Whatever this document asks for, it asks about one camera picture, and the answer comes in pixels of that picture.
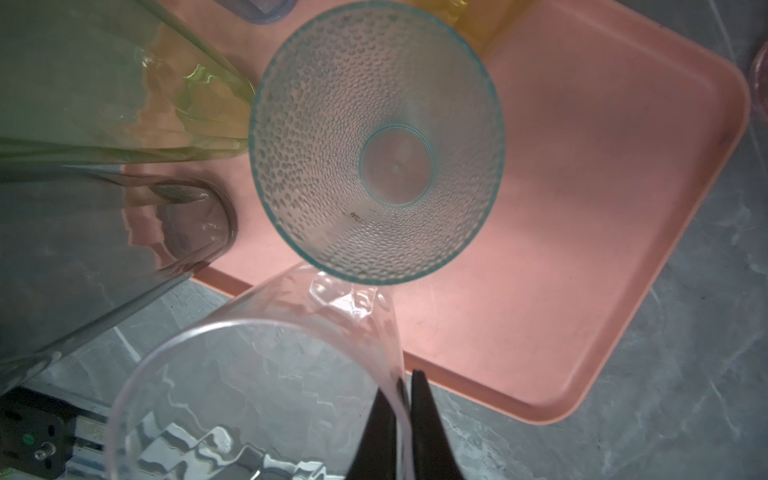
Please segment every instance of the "gray marble surface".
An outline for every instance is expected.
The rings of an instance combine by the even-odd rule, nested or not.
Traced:
[[[623,0],[746,72],[766,0]],[[768,126],[753,121],[581,407],[533,426],[439,388],[468,480],[768,478]],[[136,361],[226,301],[186,282],[35,381],[110,402]],[[112,363],[99,363],[107,349]]]

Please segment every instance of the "plastic cup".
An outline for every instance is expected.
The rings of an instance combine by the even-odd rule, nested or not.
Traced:
[[[253,177],[305,260],[355,283],[414,280],[458,255],[494,202],[504,125],[472,49],[391,2],[333,9],[275,54],[254,101]]]
[[[380,389],[412,478],[404,380],[387,292],[298,266],[142,361],[110,414],[108,477],[344,478]]]

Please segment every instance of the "tray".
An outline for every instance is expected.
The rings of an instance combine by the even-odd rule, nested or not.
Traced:
[[[282,40],[338,2],[248,25],[210,0],[167,7],[257,80]],[[734,66],[606,0],[538,0],[484,60],[505,115],[493,211],[449,265],[395,288],[406,367],[524,422],[573,412],[738,143]],[[233,199],[232,250],[197,278],[237,295],[300,261],[247,156],[133,165],[202,177]]]

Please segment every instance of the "textured cup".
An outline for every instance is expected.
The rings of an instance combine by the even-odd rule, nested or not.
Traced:
[[[253,177],[277,231],[355,283],[414,280],[458,255],[492,207],[504,149],[470,47],[391,2],[344,5],[295,32],[251,118]]]

